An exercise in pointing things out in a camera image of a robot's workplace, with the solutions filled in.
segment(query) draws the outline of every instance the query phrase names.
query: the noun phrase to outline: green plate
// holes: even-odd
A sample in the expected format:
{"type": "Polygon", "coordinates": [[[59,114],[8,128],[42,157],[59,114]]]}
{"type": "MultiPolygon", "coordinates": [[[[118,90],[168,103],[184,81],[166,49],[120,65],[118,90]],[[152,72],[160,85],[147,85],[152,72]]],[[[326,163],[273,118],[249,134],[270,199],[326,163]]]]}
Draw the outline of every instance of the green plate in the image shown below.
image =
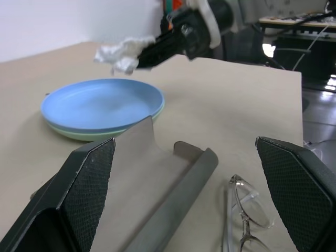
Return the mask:
{"type": "MultiPolygon", "coordinates": [[[[156,121],[158,116],[161,114],[162,110],[164,109],[164,105],[162,108],[159,110],[159,112],[153,117],[153,122],[156,121]]],[[[93,142],[96,140],[103,140],[111,137],[116,137],[117,135],[120,135],[122,132],[124,132],[127,129],[120,130],[120,131],[114,131],[114,132],[107,132],[107,133],[98,133],[98,134],[81,134],[81,133],[71,133],[69,131],[65,130],[60,130],[57,129],[56,127],[50,125],[48,122],[47,124],[55,130],[57,133],[64,135],[68,138],[75,139],[75,140],[80,140],[80,141],[86,141],[86,142],[93,142]]]]}

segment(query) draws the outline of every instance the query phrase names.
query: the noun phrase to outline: white wall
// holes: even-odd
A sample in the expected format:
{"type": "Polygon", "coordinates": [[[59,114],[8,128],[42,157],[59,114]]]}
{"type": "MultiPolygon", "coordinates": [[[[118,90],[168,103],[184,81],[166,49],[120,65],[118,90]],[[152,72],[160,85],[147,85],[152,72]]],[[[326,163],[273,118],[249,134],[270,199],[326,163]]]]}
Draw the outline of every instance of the white wall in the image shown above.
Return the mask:
{"type": "Polygon", "coordinates": [[[0,0],[0,62],[160,33],[161,0],[0,0]]]}

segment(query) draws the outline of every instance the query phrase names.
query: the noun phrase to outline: crumpled paper towel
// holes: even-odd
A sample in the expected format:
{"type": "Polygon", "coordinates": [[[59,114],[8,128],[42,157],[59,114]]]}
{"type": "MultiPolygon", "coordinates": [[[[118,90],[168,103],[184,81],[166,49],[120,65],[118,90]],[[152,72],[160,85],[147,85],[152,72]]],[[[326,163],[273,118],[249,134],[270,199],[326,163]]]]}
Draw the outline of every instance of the crumpled paper towel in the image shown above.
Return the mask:
{"type": "Polygon", "coordinates": [[[128,38],[116,46],[101,46],[95,55],[95,62],[112,65],[114,71],[131,75],[139,64],[138,56],[142,50],[155,43],[155,37],[128,38]]]}

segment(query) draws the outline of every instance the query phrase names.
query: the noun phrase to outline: table surface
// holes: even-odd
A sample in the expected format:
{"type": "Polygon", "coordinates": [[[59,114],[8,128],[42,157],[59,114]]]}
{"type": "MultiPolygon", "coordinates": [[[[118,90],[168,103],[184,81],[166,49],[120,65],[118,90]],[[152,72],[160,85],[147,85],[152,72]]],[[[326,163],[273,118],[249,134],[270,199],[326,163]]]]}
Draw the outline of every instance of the table surface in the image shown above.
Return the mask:
{"type": "MultiPolygon", "coordinates": [[[[47,93],[64,85],[110,77],[109,66],[92,62],[96,48],[82,43],[0,64],[0,239],[31,193],[83,144],[54,133],[39,106],[47,93]]],[[[209,147],[219,157],[219,166],[166,250],[220,250],[223,190],[238,174],[260,191],[277,216],[275,226],[257,236],[276,252],[296,251],[271,201],[254,143],[257,136],[266,136],[302,145],[300,73],[175,56],[130,78],[165,95],[166,107],[154,125],[163,150],[185,141],[209,147]]]]}
{"type": "MultiPolygon", "coordinates": [[[[273,24],[273,25],[293,25],[297,23],[298,21],[295,20],[282,20],[282,19],[274,19],[274,18],[261,18],[260,23],[262,24],[273,24]]],[[[318,27],[318,28],[324,28],[327,25],[329,25],[329,28],[336,28],[336,22],[308,22],[303,24],[302,26],[307,27],[318,27]]]]}

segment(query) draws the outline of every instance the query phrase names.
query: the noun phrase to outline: blue plate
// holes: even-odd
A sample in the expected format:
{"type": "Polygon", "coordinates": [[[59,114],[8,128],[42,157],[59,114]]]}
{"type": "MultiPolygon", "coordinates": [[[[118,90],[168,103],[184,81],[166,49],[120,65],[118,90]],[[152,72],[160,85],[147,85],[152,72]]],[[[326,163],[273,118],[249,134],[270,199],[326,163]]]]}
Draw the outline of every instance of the blue plate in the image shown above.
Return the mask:
{"type": "Polygon", "coordinates": [[[73,133],[124,130],[164,105],[161,91],[128,79],[98,79],[75,83],[48,95],[41,112],[52,126],[73,133]]]}

